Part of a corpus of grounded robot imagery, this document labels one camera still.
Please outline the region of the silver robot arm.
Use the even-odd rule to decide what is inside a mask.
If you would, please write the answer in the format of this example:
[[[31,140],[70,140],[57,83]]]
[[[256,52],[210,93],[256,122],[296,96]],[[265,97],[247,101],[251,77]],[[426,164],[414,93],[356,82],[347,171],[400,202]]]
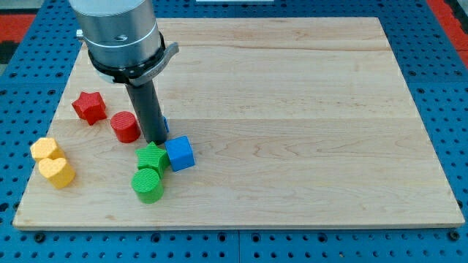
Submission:
[[[166,45],[151,0],[70,0],[97,71],[114,83],[140,86],[151,82],[179,52]]]

